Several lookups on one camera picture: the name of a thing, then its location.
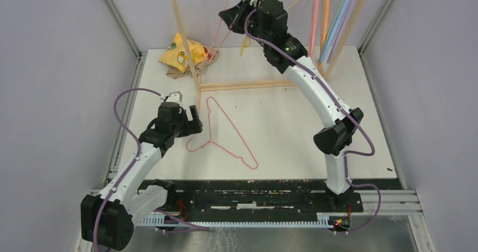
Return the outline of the orange hanger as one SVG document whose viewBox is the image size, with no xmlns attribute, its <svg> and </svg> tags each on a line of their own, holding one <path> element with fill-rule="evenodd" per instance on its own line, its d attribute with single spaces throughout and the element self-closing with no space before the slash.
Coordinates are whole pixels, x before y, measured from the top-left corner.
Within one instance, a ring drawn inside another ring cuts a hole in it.
<svg viewBox="0 0 478 252">
<path fill-rule="evenodd" d="M 322 52 L 328 28 L 329 12 L 330 12 L 330 0 L 321 1 L 321 35 L 320 35 L 320 51 Z"/>
</svg>

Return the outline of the blue hanger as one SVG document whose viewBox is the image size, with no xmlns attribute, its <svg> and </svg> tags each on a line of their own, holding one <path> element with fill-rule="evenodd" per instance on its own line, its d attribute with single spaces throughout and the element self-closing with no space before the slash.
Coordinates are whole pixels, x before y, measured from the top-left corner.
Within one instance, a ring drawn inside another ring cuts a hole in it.
<svg viewBox="0 0 478 252">
<path fill-rule="evenodd" d="M 340 35 L 343 33 L 345 22 L 348 20 L 352 7 L 356 0 L 341 0 L 339 7 L 331 24 L 331 28 L 326 35 L 322 53 L 319 56 L 319 63 L 330 63 L 333 55 L 337 51 Z"/>
</svg>

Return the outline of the green hanger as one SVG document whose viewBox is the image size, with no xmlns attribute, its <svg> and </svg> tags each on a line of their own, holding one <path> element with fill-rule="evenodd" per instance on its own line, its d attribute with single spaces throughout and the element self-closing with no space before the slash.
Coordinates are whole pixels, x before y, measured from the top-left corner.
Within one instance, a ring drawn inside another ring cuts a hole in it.
<svg viewBox="0 0 478 252">
<path fill-rule="evenodd" d="M 343 8 L 344 3 L 345 3 L 345 0 L 340 0 L 340 2 L 339 2 L 339 4 L 338 4 L 338 7 L 337 7 L 337 9 L 335 10 L 334 17 L 333 17 L 333 19 L 332 19 L 332 21 L 331 21 L 331 23 L 330 23 L 330 28 L 329 28 L 327 34 L 330 34 L 330 33 L 331 33 L 331 30 L 332 30 L 334 24 L 335 24 L 335 23 L 337 22 L 337 20 L 338 20 L 339 13 L 340 13 L 341 9 Z"/>
</svg>

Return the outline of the purple hanger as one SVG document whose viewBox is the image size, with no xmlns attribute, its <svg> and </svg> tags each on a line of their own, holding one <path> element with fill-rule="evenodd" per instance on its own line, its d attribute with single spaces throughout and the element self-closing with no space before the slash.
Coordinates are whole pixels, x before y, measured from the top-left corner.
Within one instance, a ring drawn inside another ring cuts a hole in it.
<svg viewBox="0 0 478 252">
<path fill-rule="evenodd" d="M 334 57 L 338 45 L 339 45 L 339 40 L 343 35 L 343 32 L 345 30 L 346 24 L 348 23 L 351 13 L 353 8 L 355 7 L 355 3 L 357 0 L 345 0 L 345 3 L 343 5 L 342 11 L 339 13 L 339 19 L 338 19 L 338 26 L 336 27 L 335 33 L 333 35 L 334 38 L 334 43 L 332 46 L 332 49 L 330 51 L 329 57 L 327 59 L 327 63 L 330 64 L 332 61 L 332 58 Z"/>
</svg>

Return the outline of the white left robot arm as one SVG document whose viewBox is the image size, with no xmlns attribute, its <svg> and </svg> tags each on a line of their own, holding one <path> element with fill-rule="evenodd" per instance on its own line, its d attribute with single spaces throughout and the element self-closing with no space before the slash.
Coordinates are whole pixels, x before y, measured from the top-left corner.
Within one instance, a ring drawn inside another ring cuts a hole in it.
<svg viewBox="0 0 478 252">
<path fill-rule="evenodd" d="M 135 227 L 153 210 L 172 210 L 177 195 L 167 189 L 168 182 L 139 188 L 152 168 L 164 158 L 175 139 L 199 134 L 202 122 L 195 105 L 186 110 L 178 101 L 164 101 L 157 117 L 140 134 L 140 149 L 96 196 L 81 202 L 81 237 L 94 245 L 121 251 L 130 242 Z"/>
</svg>

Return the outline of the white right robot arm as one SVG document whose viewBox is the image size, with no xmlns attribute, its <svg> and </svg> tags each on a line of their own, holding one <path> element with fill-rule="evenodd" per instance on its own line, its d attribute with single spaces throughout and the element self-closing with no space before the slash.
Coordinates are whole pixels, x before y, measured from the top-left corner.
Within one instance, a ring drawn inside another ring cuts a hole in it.
<svg viewBox="0 0 478 252">
<path fill-rule="evenodd" d="M 229 30 L 257 41 L 267 62 L 298 87 L 318 114 L 323 129 L 313 141 L 325 155 L 326 186 L 330 191 L 325 202 L 330 210 L 341 211 L 348 205 L 345 193 L 351 187 L 345 153 L 364 113 L 343 102 L 317 72 L 306 48 L 288 32 L 288 13 L 281 1 L 262 0 L 256 7 L 250 1 L 241 0 L 218 15 Z"/>
</svg>

